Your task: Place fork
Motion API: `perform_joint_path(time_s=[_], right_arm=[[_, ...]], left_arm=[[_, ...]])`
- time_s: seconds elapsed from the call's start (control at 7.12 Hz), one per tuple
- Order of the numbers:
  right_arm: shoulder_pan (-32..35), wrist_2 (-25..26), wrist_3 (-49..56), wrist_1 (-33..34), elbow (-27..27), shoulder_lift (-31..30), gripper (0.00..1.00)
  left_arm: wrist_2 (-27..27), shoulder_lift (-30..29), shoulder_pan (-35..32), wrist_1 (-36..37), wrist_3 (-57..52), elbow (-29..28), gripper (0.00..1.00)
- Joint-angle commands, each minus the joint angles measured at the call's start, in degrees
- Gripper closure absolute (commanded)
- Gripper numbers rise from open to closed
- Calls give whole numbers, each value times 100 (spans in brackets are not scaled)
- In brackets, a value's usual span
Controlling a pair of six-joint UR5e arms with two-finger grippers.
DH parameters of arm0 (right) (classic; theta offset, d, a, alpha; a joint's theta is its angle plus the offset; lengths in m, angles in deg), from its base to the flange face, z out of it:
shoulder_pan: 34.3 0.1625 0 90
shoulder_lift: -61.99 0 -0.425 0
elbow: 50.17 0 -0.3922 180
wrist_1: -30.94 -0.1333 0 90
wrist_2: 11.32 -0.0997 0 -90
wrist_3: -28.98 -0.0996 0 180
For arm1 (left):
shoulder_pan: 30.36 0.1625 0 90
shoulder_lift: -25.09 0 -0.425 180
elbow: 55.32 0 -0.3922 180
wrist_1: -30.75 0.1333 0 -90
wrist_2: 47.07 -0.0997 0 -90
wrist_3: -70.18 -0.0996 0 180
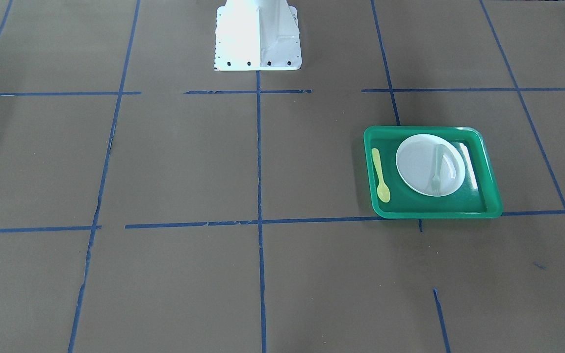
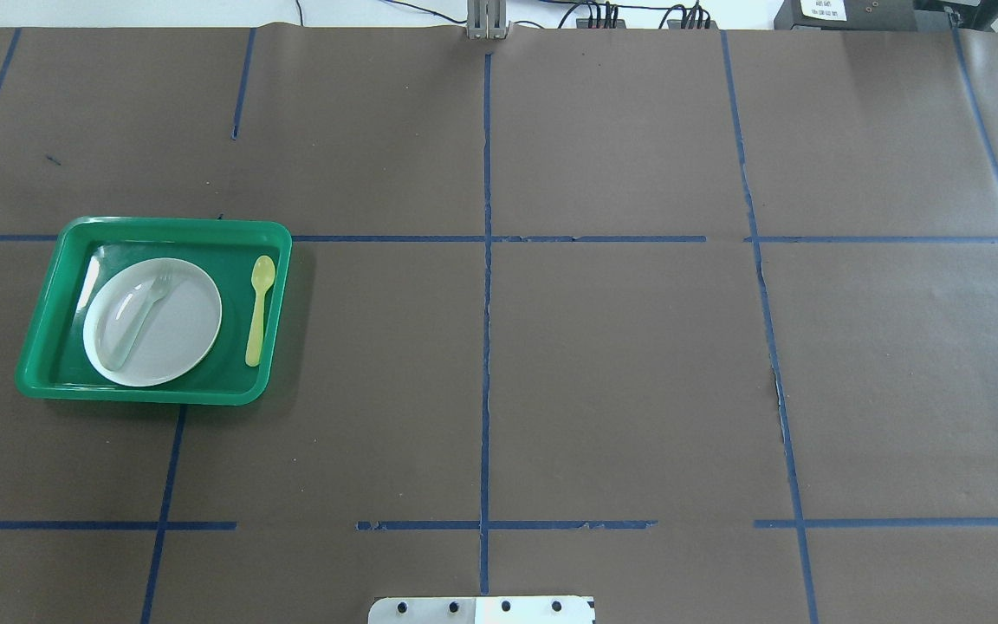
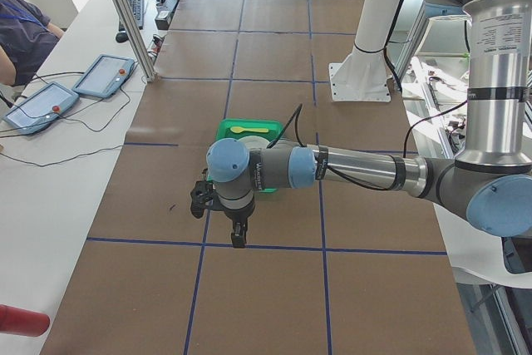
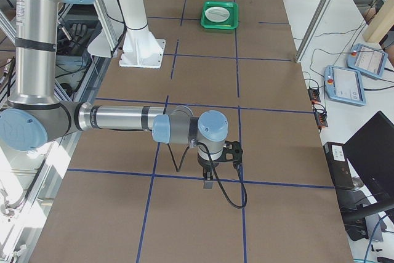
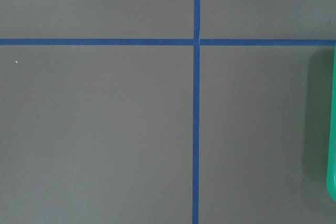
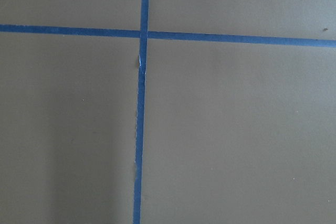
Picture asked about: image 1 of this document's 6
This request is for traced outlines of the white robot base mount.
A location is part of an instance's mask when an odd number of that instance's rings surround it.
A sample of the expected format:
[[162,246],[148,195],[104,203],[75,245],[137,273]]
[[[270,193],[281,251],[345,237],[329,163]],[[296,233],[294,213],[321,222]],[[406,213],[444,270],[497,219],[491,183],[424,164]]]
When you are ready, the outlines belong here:
[[216,20],[215,70],[302,67],[298,11],[286,0],[227,0],[217,8]]

